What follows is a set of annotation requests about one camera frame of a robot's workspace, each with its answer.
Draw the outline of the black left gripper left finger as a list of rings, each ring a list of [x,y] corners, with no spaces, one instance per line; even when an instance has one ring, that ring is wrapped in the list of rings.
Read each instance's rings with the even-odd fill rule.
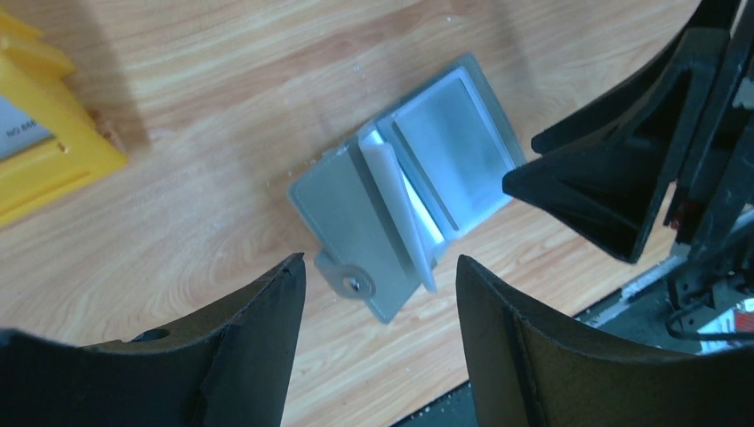
[[[306,291],[301,254],[129,342],[1,332],[4,426],[278,426]]]

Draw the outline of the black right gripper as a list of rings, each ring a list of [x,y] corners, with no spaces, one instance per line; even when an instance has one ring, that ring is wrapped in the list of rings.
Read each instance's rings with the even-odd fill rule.
[[[586,106],[538,133],[539,158],[507,173],[505,193],[540,208],[613,258],[641,255],[684,149],[665,222],[686,263],[670,284],[681,307],[740,293],[753,247],[753,3],[701,1],[650,60]]]

